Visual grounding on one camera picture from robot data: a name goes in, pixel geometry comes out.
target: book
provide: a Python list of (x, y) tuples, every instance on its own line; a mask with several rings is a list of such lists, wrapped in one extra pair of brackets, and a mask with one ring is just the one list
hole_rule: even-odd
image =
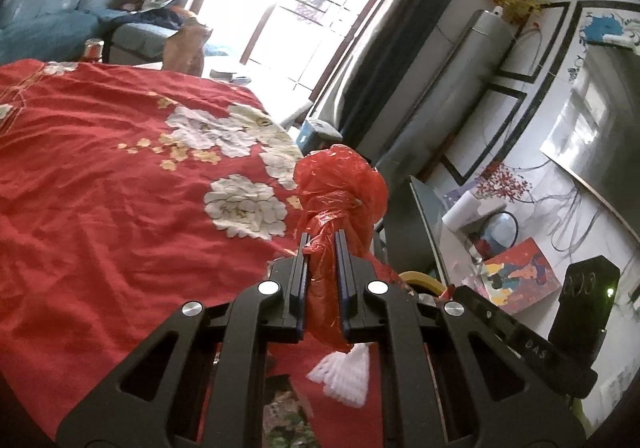
[(484, 297), (514, 314), (560, 289), (551, 265), (531, 237), (485, 261), (479, 275)]

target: yellow flowers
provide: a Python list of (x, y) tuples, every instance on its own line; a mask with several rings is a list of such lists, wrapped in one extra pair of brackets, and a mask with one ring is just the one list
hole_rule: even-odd
[(160, 162), (160, 168), (164, 168), (164, 170), (175, 170), (175, 163), (170, 159), (164, 159)]
[(160, 168), (164, 170), (174, 171), (177, 168), (177, 164), (189, 159), (189, 151), (191, 151), (191, 157), (197, 161), (203, 163), (211, 163), (211, 165), (217, 165), (222, 158), (219, 154), (210, 151), (201, 151), (199, 149), (190, 149), (189, 146), (180, 141), (180, 139), (173, 138), (170, 135), (162, 133), (158, 138), (159, 145), (152, 147), (152, 142), (148, 138), (140, 138), (136, 143), (136, 146), (130, 147), (126, 143), (119, 143), (119, 149), (127, 149), (129, 154), (137, 154), (142, 149), (149, 149), (154, 154), (162, 154), (165, 151), (169, 152), (169, 159), (163, 159), (160, 162)]
[(177, 141), (180, 141), (180, 140), (172, 138), (171, 136), (162, 133), (160, 135), (160, 137), (158, 138), (158, 141), (160, 141), (160, 143), (162, 143), (162, 145), (173, 145), (174, 143), (176, 143)]
[(187, 159), (187, 150), (188, 149), (181, 149), (180, 147), (174, 145), (173, 147), (171, 147), (171, 157), (175, 161), (184, 161), (185, 159)]
[(302, 210), (302, 204), (300, 203), (300, 199), (297, 196), (292, 195), (291, 197), (287, 198), (287, 202), (296, 210)]
[(191, 155), (195, 159), (199, 159), (205, 163), (211, 163), (213, 165), (217, 165), (222, 159), (215, 152), (207, 152), (207, 151), (191, 151)]
[(177, 105), (178, 102), (175, 100), (172, 100), (171, 98), (161, 98), (158, 100), (158, 108), (159, 109), (166, 109), (167, 107), (169, 107), (170, 105)]

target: bed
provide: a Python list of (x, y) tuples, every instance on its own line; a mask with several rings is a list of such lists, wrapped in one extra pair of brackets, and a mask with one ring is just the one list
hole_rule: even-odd
[[(233, 300), (296, 250), (300, 151), (248, 89), (22, 60), (0, 67), (0, 143), (0, 372), (51, 438), (184, 302)], [(349, 408), (305, 378), (327, 347), (270, 349), (322, 446), (382, 445), (377, 377)]]

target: dark curtain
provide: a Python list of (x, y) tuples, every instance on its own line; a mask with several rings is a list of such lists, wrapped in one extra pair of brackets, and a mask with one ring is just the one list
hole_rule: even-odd
[(338, 130), (356, 147), (435, 29), (451, 0), (400, 0), (344, 93)]

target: black speaker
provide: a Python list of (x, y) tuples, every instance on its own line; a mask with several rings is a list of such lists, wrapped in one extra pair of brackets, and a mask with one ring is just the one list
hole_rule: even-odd
[(619, 280), (620, 270), (602, 255), (570, 265), (549, 342), (579, 362), (593, 364), (604, 341)]

